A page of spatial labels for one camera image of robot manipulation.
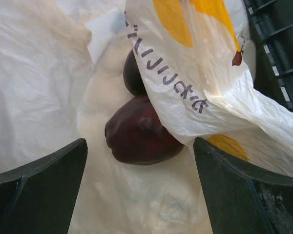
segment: plastic bag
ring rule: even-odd
[[[78,138],[90,39],[51,0],[0,0],[0,173]]]
[[[150,100],[175,138],[191,146],[223,134],[248,161],[293,176],[293,113],[253,89],[222,0],[128,0],[126,20]]]

